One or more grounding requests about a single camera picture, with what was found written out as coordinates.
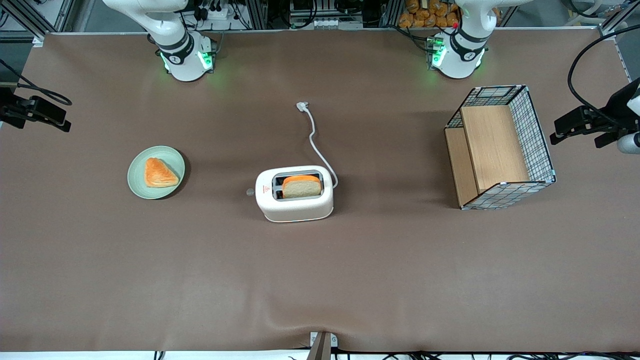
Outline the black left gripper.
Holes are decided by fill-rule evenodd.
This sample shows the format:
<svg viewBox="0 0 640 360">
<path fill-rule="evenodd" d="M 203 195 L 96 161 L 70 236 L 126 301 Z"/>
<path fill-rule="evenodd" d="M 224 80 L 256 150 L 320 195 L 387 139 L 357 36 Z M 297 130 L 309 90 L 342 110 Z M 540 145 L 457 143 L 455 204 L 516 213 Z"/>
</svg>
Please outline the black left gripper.
<svg viewBox="0 0 640 360">
<path fill-rule="evenodd" d="M 624 130 L 630 133 L 638 132 L 639 111 L 631 109 L 628 103 L 639 95 L 639 82 L 640 78 L 636 78 L 610 96 L 606 105 L 602 107 L 602 113 L 608 121 L 586 105 L 579 105 L 554 120 L 555 132 L 550 135 L 551 145 L 558 145 L 576 135 L 604 132 L 594 139 L 595 147 L 601 149 L 617 142 L 621 136 L 624 136 Z M 618 129 L 606 132 L 608 122 Z"/>
</svg>

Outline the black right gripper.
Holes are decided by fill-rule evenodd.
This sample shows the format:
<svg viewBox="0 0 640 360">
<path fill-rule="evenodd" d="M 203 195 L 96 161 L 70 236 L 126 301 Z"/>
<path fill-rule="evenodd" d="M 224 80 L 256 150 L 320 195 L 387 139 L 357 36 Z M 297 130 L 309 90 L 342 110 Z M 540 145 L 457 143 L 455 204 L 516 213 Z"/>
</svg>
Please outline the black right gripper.
<svg viewBox="0 0 640 360">
<path fill-rule="evenodd" d="M 66 113 L 41 96 L 26 99 L 15 95 L 9 88 L 0 88 L 0 120 L 14 128 L 23 129 L 27 122 L 32 122 L 69 133 L 72 123 L 66 120 Z"/>
</svg>

